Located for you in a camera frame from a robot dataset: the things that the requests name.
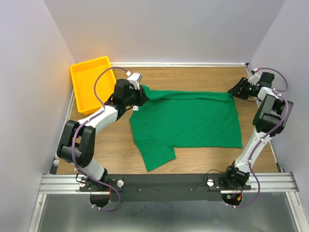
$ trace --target yellow plastic container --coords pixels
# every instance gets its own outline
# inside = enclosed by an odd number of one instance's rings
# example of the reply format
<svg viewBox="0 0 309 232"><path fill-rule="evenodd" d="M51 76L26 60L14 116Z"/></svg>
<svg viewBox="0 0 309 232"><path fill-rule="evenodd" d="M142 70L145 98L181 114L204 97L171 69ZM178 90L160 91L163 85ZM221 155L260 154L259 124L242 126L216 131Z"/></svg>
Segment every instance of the yellow plastic container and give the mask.
<svg viewBox="0 0 309 232"><path fill-rule="evenodd" d="M111 67L108 57L92 59L70 66L75 92L77 110L88 115L97 111L102 105L97 100L93 86L97 77ZM116 79L112 70L108 70L97 83L97 94L105 102L114 91Z"/></svg>

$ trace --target white panel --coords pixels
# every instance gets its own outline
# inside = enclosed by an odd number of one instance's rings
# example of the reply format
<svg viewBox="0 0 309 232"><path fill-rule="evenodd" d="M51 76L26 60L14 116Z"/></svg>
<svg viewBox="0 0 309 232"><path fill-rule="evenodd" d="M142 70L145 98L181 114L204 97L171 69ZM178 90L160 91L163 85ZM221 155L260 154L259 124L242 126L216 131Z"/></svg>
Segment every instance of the white panel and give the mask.
<svg viewBox="0 0 309 232"><path fill-rule="evenodd" d="M285 171L293 171L307 218L309 217L309 2L287 0L255 53L250 68L271 67L289 81L283 96L294 102L283 132L273 139L278 162ZM275 78L275 87L283 81Z"/></svg>
<svg viewBox="0 0 309 232"><path fill-rule="evenodd" d="M77 62L249 62L284 0L45 0Z"/></svg>
<svg viewBox="0 0 309 232"><path fill-rule="evenodd" d="M73 58L42 0L0 7L0 227L28 231L72 91Z"/></svg>

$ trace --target purple cable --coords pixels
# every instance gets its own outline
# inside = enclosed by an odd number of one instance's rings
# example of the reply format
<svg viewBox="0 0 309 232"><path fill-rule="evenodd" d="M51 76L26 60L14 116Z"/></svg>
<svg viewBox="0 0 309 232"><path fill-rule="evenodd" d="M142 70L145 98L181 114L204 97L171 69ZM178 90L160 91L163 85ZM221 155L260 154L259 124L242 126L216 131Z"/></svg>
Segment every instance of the purple cable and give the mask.
<svg viewBox="0 0 309 232"><path fill-rule="evenodd" d="M77 162L76 162L76 157L75 157L75 142L76 142L76 139L77 139L77 137L78 137L78 132L81 130L81 128L82 128L84 125L86 125L88 122L90 122L91 120L93 120L94 118L96 118L96 117L98 117L99 115L101 115L101 114L104 112L104 110L105 110L104 102L103 102L103 101L98 97L98 95L97 95L96 86L97 86L98 80L104 75L104 73L106 73L108 70L111 70L111 69L122 69L123 71L128 72L126 69L121 68L121 67L110 67L110 68L106 69L105 71L103 71L103 72L98 76L98 78L96 79L95 84L94 84L94 93L95 93L96 98L97 98L97 99L99 100L99 102L102 104L103 109L102 109L99 113L97 113L96 115L93 115L92 117L90 117L88 121L85 121L85 122L83 122L81 125L79 125L79 127L76 129L76 131L75 131L75 133L74 133L74 136L73 136L73 139L72 139L72 161L73 161L73 164L74 164L76 170L79 171L79 172L80 172L81 174L83 174L84 176L86 176L87 178L89 178L90 180L93 180L93 181L95 181L95 182L97 182L97 183L99 183L99 184L101 184L101 185L107 186L107 187L109 187L110 189L114 190L115 193L116 193L117 196L118 196L117 205L114 206L114 207L112 207L112 208L104 209L104 208L97 207L96 205L93 205L94 208L99 209L99 210L102 210L102 211L112 211L112 210L118 208L118 206L120 205L120 201L121 201L120 194L119 194L119 192L117 191L117 189L115 189L113 186L111 186L111 185L109 185L109 184L106 184L106 183L104 183L104 182L101 182L101 181L99 181L99 180L96 180L95 178L93 178L93 177L91 177L91 176L88 176L86 173L84 173L84 172L80 169L80 167L78 166L78 164L77 164Z"/></svg>
<svg viewBox="0 0 309 232"><path fill-rule="evenodd" d="M258 68L258 70L261 70L261 69L264 69L264 70L272 70L276 73L278 73L283 79L284 79L284 82L285 82L285 89L284 90L279 90L279 89L276 89L276 91L278 92L285 92L288 87L289 87L289 84L288 84L288 81L286 80L286 78L283 76L283 74L275 69L272 69L272 68Z"/></svg>
<svg viewBox="0 0 309 232"><path fill-rule="evenodd" d="M285 109L284 115L283 115L282 119L280 120L280 122L278 122L277 125L276 125L273 129L271 129L267 134L265 134L265 135L262 137L262 139L265 139L265 138L266 138L267 136L269 136L272 132L274 132L274 131L284 122L284 120L286 119L286 116L287 116L288 111L289 111L289 104L288 104L288 101L287 101L284 97L280 96L280 98L281 98L282 100L284 100L284 103L285 103L285 105L286 105L286 109ZM261 140L255 145L255 147L253 148L253 150L252 150L252 152L251 152L251 154L250 154L250 156L249 156L249 160L251 160L251 158L252 158L252 156L253 156L255 150L256 150L256 149L259 147L259 145L262 143L262 139L261 139ZM249 201L248 203L241 204L241 205L238 205L238 206L230 205L230 206L232 206L232 207L235 207L235 208L246 207L246 206L252 204L252 203L259 197L259 195L260 195L260 192L261 192L261 184L260 184L260 182L259 182L257 176L255 175L255 173L254 173L254 171L253 171L253 168L252 168L252 165L251 165L250 162L249 162L249 168L250 168L250 171L251 171L252 175L255 177L256 182L257 182L257 187L258 187L257 194L256 194L255 197L254 197L251 201Z"/></svg>
<svg viewBox="0 0 309 232"><path fill-rule="evenodd" d="M102 104L103 109L105 109L105 105L104 105L104 102L103 102L103 101L98 97L98 95L97 95L97 83L98 83L99 79L104 75L104 73L106 73L108 70L111 70L111 69L122 69L123 71L128 72L126 69L124 69L124 68L122 68L122 67L114 66L114 67L110 67L110 68L104 70L104 71L98 76L98 78L97 78L96 81L95 81L95 85L93 86L93 91L94 91L95 96L96 96L96 98L98 99L98 101Z"/></svg>

